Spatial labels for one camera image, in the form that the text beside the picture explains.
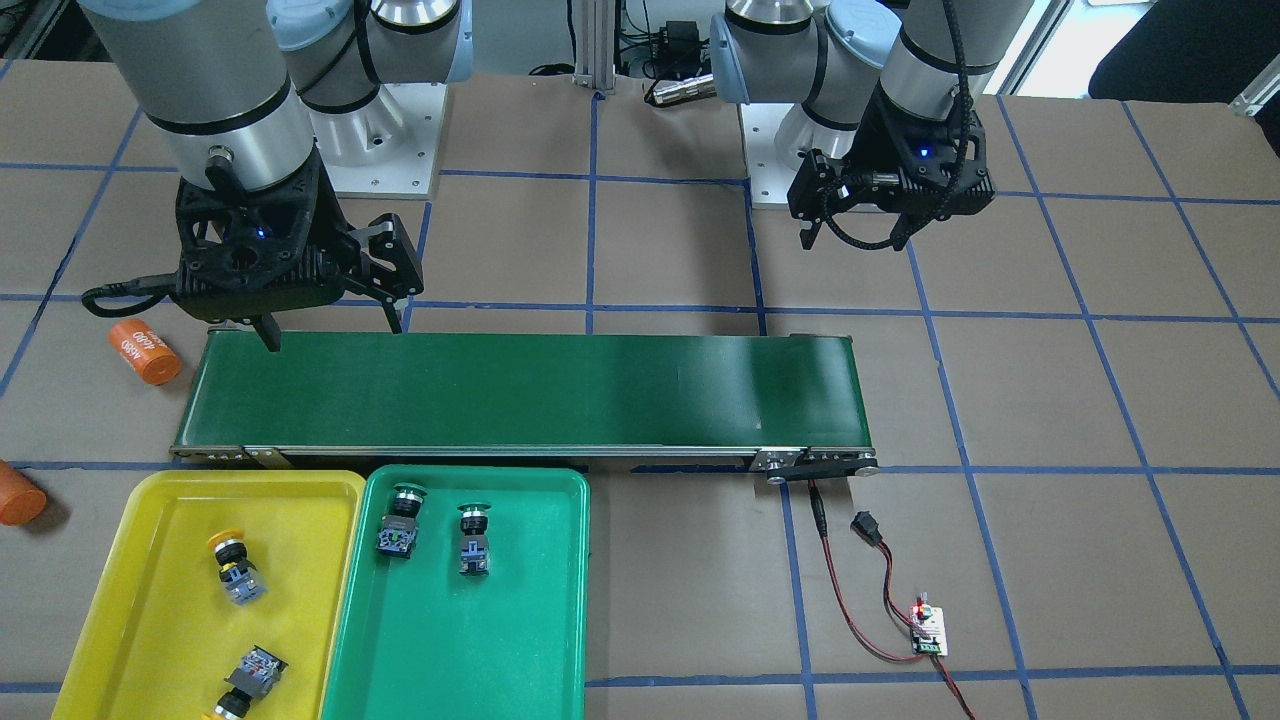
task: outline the red and black wire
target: red and black wire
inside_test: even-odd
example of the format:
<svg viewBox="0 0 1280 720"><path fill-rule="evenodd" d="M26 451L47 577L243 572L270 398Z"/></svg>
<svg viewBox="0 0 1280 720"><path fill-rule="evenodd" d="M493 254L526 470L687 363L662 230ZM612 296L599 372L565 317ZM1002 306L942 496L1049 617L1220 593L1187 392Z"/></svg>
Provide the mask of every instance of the red and black wire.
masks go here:
<svg viewBox="0 0 1280 720"><path fill-rule="evenodd" d="M920 660L928 657L933 664L934 670L942 675L942 682L946 683L947 689L951 691L956 702L960 703L965 716L970 720L977 720L977 715L974 715L969 703L965 702L964 694L960 692L960 687L956 685L955 679L951 678L951 673L947 671L947 667L942 664L942 659L940 656L927 652L895 655L876 644L876 642L872 641L870 637L868 637L867 633L858 625L852 614L849 612L847 603L845 603L845 593L840 589L840 580L836 577L836 564L831 556L831 541L827 537L827 512L822 502L822 493L818 491L818 483L814 480L809 480L809 505L813 507L814 524L818 528L818 537L822 539L822 553L827 560L827 575L831 578L831 589L836 593L836 603L840 605L840 612L845 616L845 624L849 625L849 632L854 634L858 643L861 644L867 652L872 653L872 656L883 660L884 662L909 664L919 662ZM884 556L884 584L881 594L884 602L884 611L890 615L890 618L901 623L904 628L906 628L908 633L918 632L919 625L911 619L913 616L904 612L902 609L893 602L893 552L890 551L888 544L886 544L883 539L878 538L878 536L874 539L874 547L881 551L881 555Z"/></svg>

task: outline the green tray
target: green tray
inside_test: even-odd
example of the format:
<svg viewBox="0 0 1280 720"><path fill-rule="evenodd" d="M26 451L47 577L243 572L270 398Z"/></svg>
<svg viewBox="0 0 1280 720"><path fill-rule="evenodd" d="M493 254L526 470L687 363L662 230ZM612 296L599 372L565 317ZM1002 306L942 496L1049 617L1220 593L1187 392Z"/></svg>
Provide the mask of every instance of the green tray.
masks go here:
<svg viewBox="0 0 1280 720"><path fill-rule="evenodd" d="M428 491L408 560L378 552L396 483ZM458 574L488 502L490 574ZM389 465L365 488L324 720L581 720L589 491L572 470Z"/></svg>

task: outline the metal pillar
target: metal pillar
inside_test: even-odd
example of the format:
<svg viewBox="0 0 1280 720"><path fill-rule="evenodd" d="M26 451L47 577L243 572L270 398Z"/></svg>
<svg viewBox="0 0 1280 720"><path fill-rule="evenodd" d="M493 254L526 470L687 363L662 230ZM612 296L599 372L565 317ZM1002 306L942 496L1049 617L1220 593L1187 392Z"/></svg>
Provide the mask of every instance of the metal pillar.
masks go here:
<svg viewBox="0 0 1280 720"><path fill-rule="evenodd" d="M573 51L573 82L582 87L613 92L613 44L617 15L613 0L572 0L577 40Z"/></svg>
<svg viewBox="0 0 1280 720"><path fill-rule="evenodd" d="M1280 55L1276 55L1275 60L1262 70L1243 92L1231 100L1231 110L1236 115L1257 115L1262 106L1267 104L1268 100L1280 91Z"/></svg>

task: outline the black chair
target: black chair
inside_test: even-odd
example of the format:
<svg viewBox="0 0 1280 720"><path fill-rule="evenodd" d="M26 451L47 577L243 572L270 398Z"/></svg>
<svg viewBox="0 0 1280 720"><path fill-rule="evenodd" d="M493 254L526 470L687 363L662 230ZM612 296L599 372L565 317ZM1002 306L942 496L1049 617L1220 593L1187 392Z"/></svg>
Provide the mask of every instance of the black chair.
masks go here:
<svg viewBox="0 0 1280 720"><path fill-rule="evenodd" d="M1098 63L1092 97L1230 102L1280 55L1280 1L1160 0ZM1256 118L1280 155L1280 95Z"/></svg>

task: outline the light blue joint cap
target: light blue joint cap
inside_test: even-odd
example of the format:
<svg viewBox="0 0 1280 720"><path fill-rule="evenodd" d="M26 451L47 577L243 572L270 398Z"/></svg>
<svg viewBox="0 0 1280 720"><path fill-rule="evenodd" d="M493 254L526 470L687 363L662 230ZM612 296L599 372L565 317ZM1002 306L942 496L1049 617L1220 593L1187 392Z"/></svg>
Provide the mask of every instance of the light blue joint cap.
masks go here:
<svg viewBox="0 0 1280 720"><path fill-rule="evenodd" d="M105 18L145 23L189 10L198 5L200 0L79 0L79 4L86 10Z"/></svg>
<svg viewBox="0 0 1280 720"><path fill-rule="evenodd" d="M832 0L827 6L831 32L868 65L883 69L888 51L902 29L893 10L876 0Z"/></svg>
<svg viewBox="0 0 1280 720"><path fill-rule="evenodd" d="M351 13L352 0L268 0L275 42L291 53L329 35Z"/></svg>
<svg viewBox="0 0 1280 720"><path fill-rule="evenodd" d="M716 78L716 94L726 102L750 102L746 94L746 77L742 64L737 60L733 36L730 35L724 13L712 17L712 74Z"/></svg>
<svg viewBox="0 0 1280 720"><path fill-rule="evenodd" d="M458 8L458 45L453 49L453 63L444 82L462 82L471 77L475 67L475 42L471 32L471 0L462 0Z"/></svg>

